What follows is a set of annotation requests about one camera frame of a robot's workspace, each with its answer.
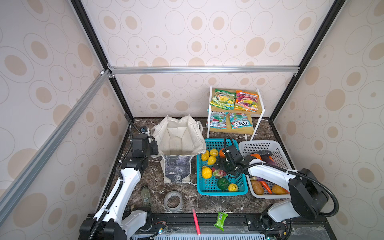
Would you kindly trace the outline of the pink dragon fruit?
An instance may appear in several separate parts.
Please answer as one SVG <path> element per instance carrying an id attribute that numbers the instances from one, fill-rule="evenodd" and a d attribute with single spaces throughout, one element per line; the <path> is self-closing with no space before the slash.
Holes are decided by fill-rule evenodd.
<path id="1" fill-rule="evenodd" d="M 219 178 L 219 179 L 225 177 L 226 175 L 227 175 L 227 173 L 223 170 L 214 170 L 213 171 L 213 176 L 216 178 Z"/>

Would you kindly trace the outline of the yellow round lemon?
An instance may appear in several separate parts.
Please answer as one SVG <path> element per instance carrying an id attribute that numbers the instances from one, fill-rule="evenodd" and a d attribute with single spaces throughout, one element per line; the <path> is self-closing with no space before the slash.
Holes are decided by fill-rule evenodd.
<path id="1" fill-rule="evenodd" d="M 201 175 L 203 179 L 210 179 L 213 176 L 212 169 L 207 166 L 203 166 Z"/>

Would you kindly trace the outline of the white canvas grocery bag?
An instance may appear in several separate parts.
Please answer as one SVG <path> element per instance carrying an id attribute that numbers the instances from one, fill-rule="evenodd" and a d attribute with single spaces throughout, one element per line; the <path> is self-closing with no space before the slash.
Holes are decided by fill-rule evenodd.
<path id="1" fill-rule="evenodd" d="M 190 115 L 181 119 L 165 117 L 151 129 L 158 144 L 164 183 L 188 183 L 192 172 L 192 158 L 207 150 L 201 122 Z"/>

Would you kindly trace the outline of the pink orange snack bag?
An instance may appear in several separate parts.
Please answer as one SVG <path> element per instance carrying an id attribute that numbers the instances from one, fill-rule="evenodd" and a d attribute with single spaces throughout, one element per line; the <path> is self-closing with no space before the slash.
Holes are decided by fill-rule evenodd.
<path id="1" fill-rule="evenodd" d="M 236 91 L 235 110 L 257 112 L 259 96 L 244 91 Z"/>

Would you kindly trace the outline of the green yellow snack bag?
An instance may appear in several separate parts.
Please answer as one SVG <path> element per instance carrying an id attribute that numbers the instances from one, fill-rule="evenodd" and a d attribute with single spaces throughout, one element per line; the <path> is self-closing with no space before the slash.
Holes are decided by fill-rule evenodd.
<path id="1" fill-rule="evenodd" d="M 235 102 L 236 93 L 215 89 L 210 105 L 224 110 L 234 110 Z"/>

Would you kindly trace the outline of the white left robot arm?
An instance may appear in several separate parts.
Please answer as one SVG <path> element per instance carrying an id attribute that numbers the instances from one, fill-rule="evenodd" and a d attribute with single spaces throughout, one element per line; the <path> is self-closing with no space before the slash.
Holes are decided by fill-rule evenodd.
<path id="1" fill-rule="evenodd" d="M 123 158 L 117 180 L 102 208 L 87 217 L 80 227 L 80 240 L 128 240 L 142 227 L 152 227 L 152 212 L 147 207 L 135 208 L 127 217 L 127 203 L 148 167 L 151 154 L 158 153 L 156 140 L 147 127 L 131 140 L 131 151 Z"/>

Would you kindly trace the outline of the green Fox's candy bag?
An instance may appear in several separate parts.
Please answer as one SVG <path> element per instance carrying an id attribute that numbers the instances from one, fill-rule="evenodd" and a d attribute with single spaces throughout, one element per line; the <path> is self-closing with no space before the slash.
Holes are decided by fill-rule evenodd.
<path id="1" fill-rule="evenodd" d="M 251 126 L 248 116 L 243 113 L 229 113 L 229 119 L 232 129 L 248 128 Z"/>

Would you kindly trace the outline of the red green candy bag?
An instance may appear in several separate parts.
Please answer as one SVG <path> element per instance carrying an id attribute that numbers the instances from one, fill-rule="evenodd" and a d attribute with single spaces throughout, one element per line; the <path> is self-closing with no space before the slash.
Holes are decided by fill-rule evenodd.
<path id="1" fill-rule="evenodd" d="M 227 114 L 225 112 L 211 112 L 210 128 L 226 129 L 227 128 Z"/>

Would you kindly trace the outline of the orange fruit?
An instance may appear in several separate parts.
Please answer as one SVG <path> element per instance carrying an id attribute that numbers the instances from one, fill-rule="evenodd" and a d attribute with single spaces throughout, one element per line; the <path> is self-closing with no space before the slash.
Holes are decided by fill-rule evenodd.
<path id="1" fill-rule="evenodd" d="M 226 159 L 226 155 L 225 155 L 225 149 L 221 149 L 220 151 L 219 151 L 219 157 L 221 158 L 221 159 Z"/>

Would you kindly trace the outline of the small yellow fruit front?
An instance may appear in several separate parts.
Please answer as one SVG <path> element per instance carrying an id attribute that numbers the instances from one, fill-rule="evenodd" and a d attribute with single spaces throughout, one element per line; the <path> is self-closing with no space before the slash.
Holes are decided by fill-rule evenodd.
<path id="1" fill-rule="evenodd" d="M 228 191 L 231 193 L 238 192 L 239 188 L 236 184 L 229 184 Z"/>

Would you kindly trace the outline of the purple eggplant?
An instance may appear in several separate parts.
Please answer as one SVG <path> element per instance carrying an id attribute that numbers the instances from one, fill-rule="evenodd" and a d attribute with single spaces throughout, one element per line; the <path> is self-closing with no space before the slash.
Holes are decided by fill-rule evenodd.
<path id="1" fill-rule="evenodd" d="M 259 154 L 260 156 L 271 156 L 272 152 L 268 150 L 263 150 L 263 151 L 257 152 L 257 154 Z"/>
<path id="2" fill-rule="evenodd" d="M 276 166 L 277 164 L 274 162 L 271 156 L 262 156 L 262 160 L 266 162 L 267 164 Z"/>

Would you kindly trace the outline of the brown potato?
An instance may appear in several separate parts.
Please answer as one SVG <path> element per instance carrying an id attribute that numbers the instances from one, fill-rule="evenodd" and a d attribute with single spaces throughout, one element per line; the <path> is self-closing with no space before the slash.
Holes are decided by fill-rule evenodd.
<path id="1" fill-rule="evenodd" d="M 252 184 L 252 189 L 256 195 L 264 194 L 264 188 L 259 181 L 251 180 L 251 184 Z"/>

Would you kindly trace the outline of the white wooden two-tier shelf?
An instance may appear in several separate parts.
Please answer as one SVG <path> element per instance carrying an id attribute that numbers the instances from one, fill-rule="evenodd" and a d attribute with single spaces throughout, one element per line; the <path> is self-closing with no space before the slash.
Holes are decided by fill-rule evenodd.
<path id="1" fill-rule="evenodd" d="M 210 138 L 210 132 L 219 132 L 219 133 L 226 133 L 226 134 L 240 134 L 245 135 L 246 141 L 252 141 L 254 140 L 254 137 L 256 135 L 257 129 L 261 123 L 261 120 L 265 113 L 265 106 L 262 99 L 262 93 L 260 89 L 256 89 L 255 91 L 247 91 L 249 93 L 255 94 L 259 96 L 257 106 L 258 110 L 256 112 L 247 112 L 247 111 L 241 111 L 241 110 L 224 110 L 217 107 L 213 107 L 209 104 L 208 111 L 208 118 L 207 118 L 207 138 Z M 211 128 L 211 113 L 212 112 L 223 112 L 223 113 L 236 113 L 236 114 L 245 114 L 248 118 L 248 121 L 252 124 L 250 127 L 243 127 L 238 129 L 232 129 L 231 127 L 231 121 L 230 118 L 227 116 L 227 128 L 226 129 L 215 129 Z"/>

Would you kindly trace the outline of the small glass spice jar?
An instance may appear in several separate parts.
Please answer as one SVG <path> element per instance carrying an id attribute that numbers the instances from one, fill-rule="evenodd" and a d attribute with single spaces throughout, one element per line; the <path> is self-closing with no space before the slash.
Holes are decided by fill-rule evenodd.
<path id="1" fill-rule="evenodd" d="M 147 185 L 141 187 L 141 196 L 144 207 L 151 206 L 151 191 Z"/>

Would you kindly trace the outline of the green wrapped snack packet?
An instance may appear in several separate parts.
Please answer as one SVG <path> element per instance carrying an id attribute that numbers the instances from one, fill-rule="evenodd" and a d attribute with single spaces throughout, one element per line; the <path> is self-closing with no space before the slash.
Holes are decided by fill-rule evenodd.
<path id="1" fill-rule="evenodd" d="M 224 231 L 224 223 L 227 217 L 227 213 L 218 212 L 217 220 L 214 223 L 214 226 L 219 230 Z"/>

